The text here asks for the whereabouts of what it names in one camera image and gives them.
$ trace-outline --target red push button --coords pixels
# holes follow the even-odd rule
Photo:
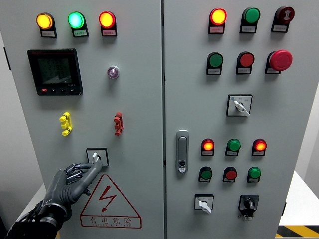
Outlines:
[[[234,180],[235,178],[237,178],[237,172],[229,171],[228,173],[226,173],[226,178],[228,180]]]
[[[237,171],[234,167],[228,167],[224,170],[223,182],[234,183],[237,178]]]
[[[243,67],[250,67],[255,61],[253,54],[247,52],[240,57],[240,64]]]
[[[293,55],[287,50],[278,50],[270,57],[271,68],[276,71],[287,70],[293,62]]]
[[[275,17],[281,24],[288,24],[295,17],[295,10],[291,6],[282,6],[277,9]]]

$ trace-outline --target red emergency stop button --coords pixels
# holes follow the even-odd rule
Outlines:
[[[237,178],[237,171],[234,167],[228,167],[224,170],[224,177],[223,177],[224,183],[233,183],[235,182],[236,178]]]
[[[275,51],[269,59],[271,68],[276,71],[287,70],[293,62],[293,55],[287,50]]]

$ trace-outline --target high voltage warning triangle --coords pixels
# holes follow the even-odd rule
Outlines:
[[[119,187],[103,174],[80,215],[83,227],[142,228],[142,218]]]

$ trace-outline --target small label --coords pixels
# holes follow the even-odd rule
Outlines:
[[[265,152],[262,151],[262,152],[253,152],[253,155],[261,155],[261,156],[264,156],[265,155]]]
[[[86,32],[86,30],[76,30],[74,31],[74,35],[75,36],[86,36],[88,33]]]
[[[233,179],[233,180],[229,180],[229,179],[227,179],[227,178],[224,178],[224,182],[231,182],[231,183],[233,183],[233,182],[234,182],[234,179]]]
[[[239,74],[250,74],[250,68],[238,68],[237,73],[239,73]]]
[[[55,37],[54,31],[42,31],[42,36]]]
[[[103,36],[115,36],[115,30],[103,30]]]
[[[285,26],[285,25],[274,25],[274,31],[287,31],[287,26]]]
[[[224,27],[223,26],[211,26],[209,28],[209,33],[223,33]]]
[[[213,152],[203,151],[201,154],[202,154],[202,155],[210,155],[210,156],[212,156],[212,155],[213,155]]]
[[[242,26],[242,32],[256,32],[256,26]]]
[[[259,181],[259,178],[249,178],[248,179],[248,182],[250,182],[250,183],[258,183],[258,181]]]
[[[267,73],[279,73],[279,71],[275,71],[273,68],[269,67]]]
[[[227,154],[227,155],[230,155],[230,156],[237,156],[237,155],[238,155],[238,152],[227,151],[226,154]]]
[[[220,69],[208,69],[208,73],[211,75],[213,74],[220,75]]]
[[[203,178],[199,178],[200,182],[210,182],[210,179],[203,179]]]

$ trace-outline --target green push button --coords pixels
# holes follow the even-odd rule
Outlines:
[[[213,54],[209,58],[209,64],[212,67],[218,67],[223,64],[223,57],[219,53]]]
[[[245,9],[243,16],[248,23],[256,23],[260,18],[260,11],[258,8],[249,7]]]
[[[258,167],[252,167],[251,169],[249,169],[248,171],[248,175],[251,178],[259,178],[261,176],[261,171]]]
[[[230,141],[228,141],[227,147],[231,151],[236,152],[236,151],[238,151],[240,149],[240,142],[237,139],[231,139]]]
[[[211,177],[213,176],[212,172],[211,171],[203,171],[201,173],[201,177],[203,179],[210,179]]]

